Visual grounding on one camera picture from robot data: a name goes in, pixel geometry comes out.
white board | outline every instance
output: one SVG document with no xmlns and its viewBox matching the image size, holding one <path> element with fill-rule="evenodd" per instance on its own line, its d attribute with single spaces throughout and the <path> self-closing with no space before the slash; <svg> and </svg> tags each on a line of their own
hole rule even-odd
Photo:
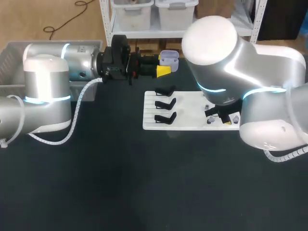
<svg viewBox="0 0 308 231">
<path fill-rule="evenodd" d="M 157 109 L 155 101 L 170 103 L 173 98 L 177 99 L 172 110 Z M 143 129 L 144 130 L 239 130 L 240 122 L 233 123 L 235 116 L 240 119 L 240 113 L 230 115 L 232 124 L 223 124 L 220 118 L 214 117 L 215 121 L 207 124 L 208 118 L 205 116 L 205 105 L 214 107 L 202 91 L 175 91 L 170 97 L 156 95 L 155 91 L 146 91 L 144 94 L 143 107 Z M 170 118 L 173 112 L 177 112 L 177 117 L 171 125 L 156 123 L 155 115 Z"/>
</svg>

floor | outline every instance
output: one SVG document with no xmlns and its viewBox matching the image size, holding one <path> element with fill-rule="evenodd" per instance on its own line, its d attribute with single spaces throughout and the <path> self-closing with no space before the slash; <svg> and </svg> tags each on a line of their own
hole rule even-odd
<svg viewBox="0 0 308 231">
<path fill-rule="evenodd" d="M 1 0 L 0 1 L 0 51 L 12 40 L 48 40 L 43 32 L 46 26 L 60 27 L 77 15 L 84 6 L 74 5 L 76 0 Z M 99 0 L 88 5 L 80 17 L 56 31 L 53 40 L 101 39 L 105 43 Z M 259 44 L 290 46 L 301 53 L 308 53 L 304 39 L 259 41 Z"/>
</svg>

metal shelf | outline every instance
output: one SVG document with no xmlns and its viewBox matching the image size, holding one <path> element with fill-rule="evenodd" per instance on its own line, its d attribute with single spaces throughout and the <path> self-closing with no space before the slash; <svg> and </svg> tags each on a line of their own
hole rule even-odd
<svg viewBox="0 0 308 231">
<path fill-rule="evenodd" d="M 267 0 L 258 0 L 257 20 L 255 24 L 251 22 L 248 10 L 245 6 L 244 0 L 236 0 L 234 11 L 230 21 L 235 25 L 236 30 L 240 36 L 251 36 L 251 42 L 257 41 L 257 34 L 262 21 Z M 160 38 L 181 38 L 185 30 L 181 31 L 163 31 L 160 29 L 159 13 L 156 6 L 151 10 L 151 27 L 149 30 L 143 31 L 123 31 L 121 30 L 116 18 L 116 12 L 112 9 L 112 17 L 109 17 L 109 0 L 100 0 L 101 11 L 103 16 L 103 24 L 106 34 L 107 45 L 111 45 L 113 35 L 126 35 L 129 39 L 160 39 Z"/>
</svg>

yellow object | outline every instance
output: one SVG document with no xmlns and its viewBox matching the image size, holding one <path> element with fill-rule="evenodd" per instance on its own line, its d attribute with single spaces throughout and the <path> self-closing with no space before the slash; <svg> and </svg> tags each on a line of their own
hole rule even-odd
<svg viewBox="0 0 308 231">
<path fill-rule="evenodd" d="M 156 77 L 159 78 L 161 76 L 167 75 L 171 73 L 171 66 L 157 66 L 156 69 Z"/>
</svg>

black table surface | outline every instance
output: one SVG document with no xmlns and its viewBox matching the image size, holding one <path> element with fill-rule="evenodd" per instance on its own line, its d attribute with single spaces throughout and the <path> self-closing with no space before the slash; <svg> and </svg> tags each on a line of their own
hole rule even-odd
<svg viewBox="0 0 308 231">
<path fill-rule="evenodd" d="M 308 154 L 276 164 L 237 131 L 143 130 L 144 92 L 172 84 L 198 90 L 184 60 L 100 84 L 63 145 L 24 135 L 1 149 L 0 230 L 306 231 Z"/>
</svg>

